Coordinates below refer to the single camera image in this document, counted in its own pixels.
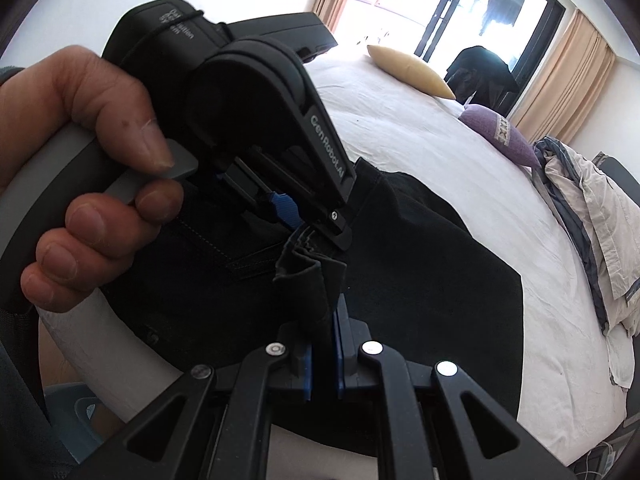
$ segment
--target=triangular cutout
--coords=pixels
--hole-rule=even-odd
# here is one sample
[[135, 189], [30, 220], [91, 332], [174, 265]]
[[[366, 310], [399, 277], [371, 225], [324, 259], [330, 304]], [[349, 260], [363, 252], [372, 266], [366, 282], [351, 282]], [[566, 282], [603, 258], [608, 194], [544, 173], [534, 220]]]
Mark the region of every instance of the triangular cutout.
[[492, 414], [480, 403], [476, 396], [469, 392], [460, 395], [466, 414], [471, 421], [471, 427], [476, 434], [476, 439], [482, 450], [482, 455], [490, 460], [503, 453], [512, 451], [518, 447], [517, 437], [507, 430]]
[[127, 450], [151, 462], [160, 462], [186, 401], [186, 397], [172, 400], [158, 416], [131, 437], [127, 442]]

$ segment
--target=yellow pillow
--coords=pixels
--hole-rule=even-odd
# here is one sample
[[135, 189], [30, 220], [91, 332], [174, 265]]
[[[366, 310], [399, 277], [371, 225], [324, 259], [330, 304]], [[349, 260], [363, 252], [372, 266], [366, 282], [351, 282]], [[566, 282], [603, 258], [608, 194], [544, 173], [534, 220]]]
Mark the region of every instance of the yellow pillow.
[[376, 65], [403, 83], [428, 95], [456, 98], [436, 71], [418, 56], [380, 45], [367, 45], [367, 50]]

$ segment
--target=blue plastic stool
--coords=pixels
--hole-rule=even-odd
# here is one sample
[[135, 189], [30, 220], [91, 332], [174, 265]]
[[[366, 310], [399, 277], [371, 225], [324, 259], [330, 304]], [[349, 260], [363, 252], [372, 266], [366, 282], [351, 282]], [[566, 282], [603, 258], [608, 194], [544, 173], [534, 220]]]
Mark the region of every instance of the blue plastic stool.
[[103, 443], [91, 427], [100, 399], [84, 383], [55, 384], [44, 388], [49, 421], [62, 444], [81, 463]]

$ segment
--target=fingernail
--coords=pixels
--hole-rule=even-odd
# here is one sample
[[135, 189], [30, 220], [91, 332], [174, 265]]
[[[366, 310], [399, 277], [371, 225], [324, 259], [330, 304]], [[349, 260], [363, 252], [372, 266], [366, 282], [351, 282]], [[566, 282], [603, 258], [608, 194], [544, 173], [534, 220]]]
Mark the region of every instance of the fingernail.
[[66, 228], [71, 234], [89, 245], [102, 241], [106, 231], [102, 215], [91, 204], [82, 204], [69, 218]]
[[53, 288], [37, 274], [27, 278], [23, 292], [27, 299], [37, 306], [45, 306], [53, 301]]
[[166, 145], [164, 135], [156, 120], [151, 120], [142, 127], [142, 139], [158, 170], [168, 170], [174, 166], [174, 156]]
[[176, 204], [160, 191], [153, 191], [145, 195], [137, 206], [144, 210], [144, 218], [151, 222], [166, 222], [176, 213]]
[[72, 280], [78, 273], [78, 262], [63, 246], [50, 243], [44, 251], [42, 266], [61, 280]]

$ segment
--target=mattress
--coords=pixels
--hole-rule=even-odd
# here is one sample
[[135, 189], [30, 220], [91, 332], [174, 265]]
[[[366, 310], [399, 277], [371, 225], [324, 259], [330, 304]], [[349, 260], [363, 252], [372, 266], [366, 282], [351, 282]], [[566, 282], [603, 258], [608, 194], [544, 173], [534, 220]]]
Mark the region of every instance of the mattress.
[[[625, 418], [625, 393], [609, 380], [607, 346], [580, 259], [527, 171], [460, 123], [461, 105], [421, 94], [368, 57], [325, 55], [307, 68], [352, 160], [362, 156], [380, 170], [421, 180], [521, 275], [519, 423], [567, 465], [609, 436]], [[41, 316], [66, 358], [123, 420], [178, 376], [99, 291], [70, 313]], [[374, 459], [278, 428], [273, 437], [268, 478], [375, 478]]]

